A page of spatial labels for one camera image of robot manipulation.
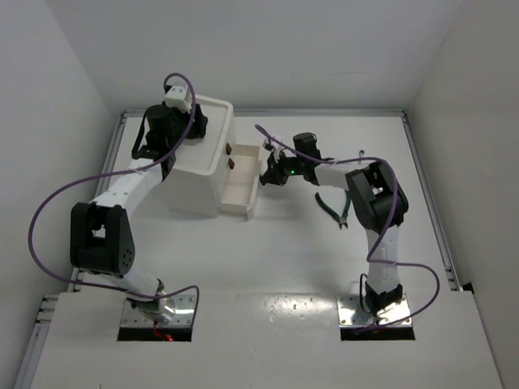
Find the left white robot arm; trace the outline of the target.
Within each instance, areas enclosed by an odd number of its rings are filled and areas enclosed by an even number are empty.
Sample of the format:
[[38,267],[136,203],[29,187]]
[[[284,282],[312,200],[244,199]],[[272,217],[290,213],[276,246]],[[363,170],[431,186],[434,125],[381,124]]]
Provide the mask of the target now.
[[129,172],[89,203],[71,210],[71,264],[99,275],[127,295],[134,310],[154,322],[171,312],[163,283],[135,264],[130,218],[176,162],[174,148],[184,139],[202,139],[208,119],[191,91],[165,86],[165,98],[145,110],[131,149]]

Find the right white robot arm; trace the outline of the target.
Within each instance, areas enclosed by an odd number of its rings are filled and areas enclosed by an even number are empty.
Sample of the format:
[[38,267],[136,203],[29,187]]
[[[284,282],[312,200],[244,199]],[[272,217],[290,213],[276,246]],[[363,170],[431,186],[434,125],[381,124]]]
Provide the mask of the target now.
[[289,177],[301,176],[315,186],[348,193],[367,235],[368,273],[363,294],[367,312],[377,314],[400,301],[403,287],[397,270],[397,244],[409,203],[392,168],[376,157],[324,158],[312,133],[295,135],[290,147],[263,127],[256,129],[265,136],[263,147],[269,152],[267,168],[259,176],[262,185],[283,186]]

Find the green handled cutters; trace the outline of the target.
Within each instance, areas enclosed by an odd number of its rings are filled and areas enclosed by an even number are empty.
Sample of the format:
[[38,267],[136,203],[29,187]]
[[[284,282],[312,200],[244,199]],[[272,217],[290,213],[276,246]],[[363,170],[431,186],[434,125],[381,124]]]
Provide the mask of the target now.
[[337,213],[335,210],[333,210],[329,205],[326,204],[325,201],[320,196],[319,192],[316,192],[314,197],[315,201],[319,205],[320,209],[326,212],[338,225],[339,229],[343,228],[349,228],[348,226],[348,216],[351,206],[351,198],[349,191],[345,190],[345,206],[343,207],[343,210],[341,214]]

